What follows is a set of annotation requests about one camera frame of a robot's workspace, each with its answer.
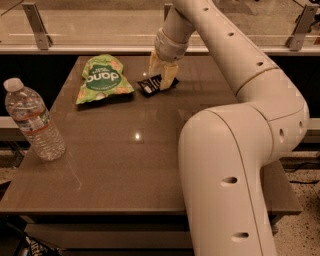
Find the black cable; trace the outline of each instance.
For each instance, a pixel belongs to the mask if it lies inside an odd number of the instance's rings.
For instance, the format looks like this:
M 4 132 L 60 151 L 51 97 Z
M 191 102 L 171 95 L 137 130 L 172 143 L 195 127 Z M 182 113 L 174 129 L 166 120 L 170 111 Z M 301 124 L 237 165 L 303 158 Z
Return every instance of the black cable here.
M 291 173 L 291 172 L 296 172 L 298 171 L 299 169 L 301 169 L 304 165 L 316 165 L 316 166 L 319 166 L 319 169 L 320 169 L 320 163 L 314 163 L 314 162 L 303 162 L 301 164 L 298 165 L 298 167 L 292 169 L 292 170 L 285 170 L 285 172 L 288 172 L 288 173 Z
M 307 185 L 312 185 L 312 184 L 317 184 L 320 180 L 312 180 L 312 181 L 300 181 L 300 180 L 290 180 L 290 183 L 295 183 L 295 184 L 307 184 Z
M 293 2 L 295 2 L 297 5 L 299 5 L 300 7 L 304 8 L 304 6 L 302 4 L 300 4 L 299 2 L 297 2 L 296 0 L 292 0 Z

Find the chip bag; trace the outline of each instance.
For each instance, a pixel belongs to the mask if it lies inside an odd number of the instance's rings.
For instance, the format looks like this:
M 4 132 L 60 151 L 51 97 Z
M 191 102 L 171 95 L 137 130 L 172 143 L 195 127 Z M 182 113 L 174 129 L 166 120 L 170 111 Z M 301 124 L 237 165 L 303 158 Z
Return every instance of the chip bag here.
M 122 71 L 122 63 L 108 54 L 88 60 L 82 72 L 85 83 L 80 87 L 76 104 L 132 93 L 134 89 Z

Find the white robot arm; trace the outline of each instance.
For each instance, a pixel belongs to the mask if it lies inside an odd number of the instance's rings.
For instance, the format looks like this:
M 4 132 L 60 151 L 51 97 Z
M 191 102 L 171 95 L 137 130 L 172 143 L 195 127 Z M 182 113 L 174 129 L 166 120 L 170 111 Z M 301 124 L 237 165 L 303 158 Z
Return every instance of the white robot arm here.
M 212 0 L 173 0 L 155 49 L 181 58 L 196 30 L 239 104 L 194 115 L 179 141 L 179 169 L 197 256 L 277 255 L 260 169 L 305 135 L 308 106 L 284 72 Z

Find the table surface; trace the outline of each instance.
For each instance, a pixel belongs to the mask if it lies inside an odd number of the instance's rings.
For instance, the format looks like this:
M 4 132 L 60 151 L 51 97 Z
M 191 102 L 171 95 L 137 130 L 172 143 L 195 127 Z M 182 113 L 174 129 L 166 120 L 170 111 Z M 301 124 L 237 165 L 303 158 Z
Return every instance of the table surface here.
M 208 56 L 184 57 L 176 88 L 145 97 L 136 81 L 145 78 L 149 57 L 118 56 L 133 95 L 76 105 L 89 58 L 79 57 L 50 110 L 66 154 L 43 162 L 31 147 L 0 213 L 184 213 L 180 131 L 194 113 L 237 102 L 219 68 Z

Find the metal bracket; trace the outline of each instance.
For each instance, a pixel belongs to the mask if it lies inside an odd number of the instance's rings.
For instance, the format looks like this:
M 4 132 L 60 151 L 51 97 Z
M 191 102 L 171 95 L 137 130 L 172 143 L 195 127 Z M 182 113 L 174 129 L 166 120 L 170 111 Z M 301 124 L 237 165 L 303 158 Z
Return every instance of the metal bracket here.
M 22 6 L 29 20 L 38 48 L 40 50 L 48 50 L 53 42 L 42 22 L 36 3 L 23 3 Z
M 318 5 L 305 5 L 301 15 L 299 16 L 299 20 L 297 25 L 286 42 L 286 45 L 292 51 L 299 51 L 302 48 L 304 38 L 306 34 L 309 32 L 310 26 L 314 20 L 314 17 L 318 10 Z

